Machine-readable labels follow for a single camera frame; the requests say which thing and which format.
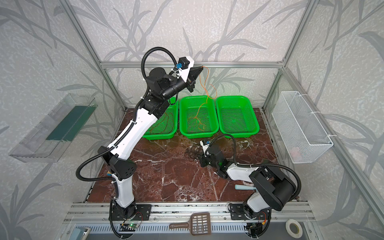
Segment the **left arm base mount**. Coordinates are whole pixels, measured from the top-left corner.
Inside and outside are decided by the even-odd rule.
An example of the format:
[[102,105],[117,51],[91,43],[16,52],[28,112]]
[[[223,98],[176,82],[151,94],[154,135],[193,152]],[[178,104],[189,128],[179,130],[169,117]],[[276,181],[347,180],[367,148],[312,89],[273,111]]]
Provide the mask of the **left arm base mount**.
[[135,204],[127,208],[122,208],[119,205],[112,204],[110,208],[109,220],[112,221],[148,221],[150,218],[152,205],[150,204]]

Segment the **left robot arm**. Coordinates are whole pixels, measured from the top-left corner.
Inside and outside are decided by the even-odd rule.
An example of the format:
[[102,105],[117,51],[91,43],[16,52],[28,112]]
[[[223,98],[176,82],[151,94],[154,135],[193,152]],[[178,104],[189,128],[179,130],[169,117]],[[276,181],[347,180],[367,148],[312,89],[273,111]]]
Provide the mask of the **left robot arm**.
[[[164,52],[171,58],[173,68],[170,72],[158,67],[146,74],[146,60],[154,52]],[[76,170],[76,177],[83,182],[110,180],[116,190],[112,204],[125,214],[133,212],[136,206],[133,194],[133,175],[137,165],[130,160],[130,155],[148,129],[166,112],[170,106],[169,100],[177,97],[179,92],[184,89],[193,92],[196,79],[203,71],[202,66],[196,67],[194,63],[191,56],[176,60],[174,55],[163,47],[148,50],[141,61],[141,71],[147,88],[144,96],[135,106],[132,120],[112,143],[107,147],[100,147],[98,155],[81,163]],[[98,158],[103,158],[112,172],[111,176],[83,177],[82,169]]]

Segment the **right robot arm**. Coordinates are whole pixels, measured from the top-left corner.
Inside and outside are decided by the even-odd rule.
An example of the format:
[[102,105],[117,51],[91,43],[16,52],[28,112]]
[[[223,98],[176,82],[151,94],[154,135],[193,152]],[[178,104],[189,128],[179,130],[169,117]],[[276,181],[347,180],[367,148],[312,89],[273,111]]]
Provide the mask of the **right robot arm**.
[[[233,159],[227,160],[216,144],[222,137],[233,142]],[[239,186],[237,190],[253,191],[243,202],[243,213],[249,219],[263,210],[281,211],[285,204],[295,199],[301,192],[302,182],[291,168],[273,163],[240,164],[236,160],[237,143],[234,136],[222,134],[213,140],[202,140],[203,149],[199,157],[201,167],[211,166],[216,174],[227,180],[252,183],[252,186]]]

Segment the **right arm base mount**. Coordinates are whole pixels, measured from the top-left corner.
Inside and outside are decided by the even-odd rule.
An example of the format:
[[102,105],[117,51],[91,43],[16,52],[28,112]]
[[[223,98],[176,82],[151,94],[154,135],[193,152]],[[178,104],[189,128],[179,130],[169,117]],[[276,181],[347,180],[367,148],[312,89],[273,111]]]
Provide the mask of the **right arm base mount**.
[[271,218],[271,210],[263,209],[260,212],[254,212],[249,207],[244,207],[243,204],[228,204],[228,210],[231,215],[231,220],[250,220],[250,221],[268,221]]

